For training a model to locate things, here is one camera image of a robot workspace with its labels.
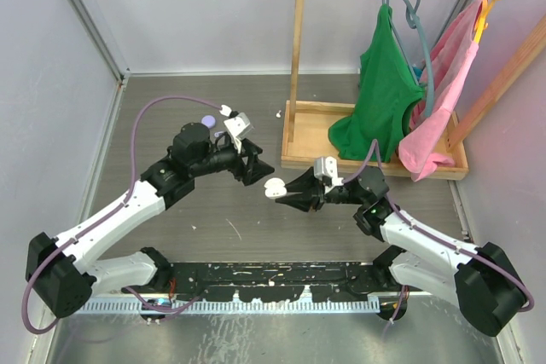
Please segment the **white round charging case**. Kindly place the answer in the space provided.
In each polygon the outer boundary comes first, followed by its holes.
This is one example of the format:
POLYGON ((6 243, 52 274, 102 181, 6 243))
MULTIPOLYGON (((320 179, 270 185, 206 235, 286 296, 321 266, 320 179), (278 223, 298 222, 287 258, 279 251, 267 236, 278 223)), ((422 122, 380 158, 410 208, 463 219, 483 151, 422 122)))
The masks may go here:
POLYGON ((285 182, 278 177, 272 177, 264 184, 264 194, 268 199, 278 199, 288 193, 285 182))

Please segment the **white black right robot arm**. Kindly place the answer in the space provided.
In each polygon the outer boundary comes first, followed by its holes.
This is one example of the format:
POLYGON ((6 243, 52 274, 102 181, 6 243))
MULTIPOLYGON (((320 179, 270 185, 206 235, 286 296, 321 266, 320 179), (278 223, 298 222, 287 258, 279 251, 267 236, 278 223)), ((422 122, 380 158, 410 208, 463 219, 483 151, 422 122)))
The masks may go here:
POLYGON ((418 221, 392 202, 377 167, 347 180, 309 169, 289 183, 272 178, 264 188, 267 198, 304 212, 326 204, 356 205, 353 218, 359 229, 388 245, 374 260, 377 286, 428 292, 457 307, 484 335, 495 337, 516 314, 534 307, 501 247, 457 240, 418 221))

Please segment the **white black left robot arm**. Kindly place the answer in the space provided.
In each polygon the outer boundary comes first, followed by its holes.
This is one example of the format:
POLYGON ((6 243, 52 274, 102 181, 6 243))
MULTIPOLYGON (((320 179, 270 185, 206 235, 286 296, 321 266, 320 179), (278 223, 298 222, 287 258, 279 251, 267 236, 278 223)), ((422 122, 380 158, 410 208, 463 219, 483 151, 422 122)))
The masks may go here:
POLYGON ((32 238, 27 282, 58 319, 77 312, 102 292, 126 286, 163 292, 171 282, 171 265, 154 248, 108 260, 102 254, 190 194, 199 176, 228 171, 249 186, 272 174, 274 167, 260 159, 261 153, 247 138, 228 132, 223 141, 213 141, 205 125, 186 124, 166 156, 150 165, 117 201, 54 238, 45 232, 32 238))

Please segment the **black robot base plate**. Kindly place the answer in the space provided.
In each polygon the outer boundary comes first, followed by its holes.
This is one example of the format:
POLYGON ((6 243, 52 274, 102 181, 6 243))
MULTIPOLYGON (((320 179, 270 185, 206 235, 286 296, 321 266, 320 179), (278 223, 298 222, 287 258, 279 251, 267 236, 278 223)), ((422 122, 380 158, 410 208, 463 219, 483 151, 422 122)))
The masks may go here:
POLYGON ((379 281, 375 267, 360 262, 174 263, 170 273, 162 285, 133 288, 141 295, 172 290, 181 300, 244 303, 295 302, 304 290, 314 303, 366 301, 370 293, 401 290, 393 280, 379 281))

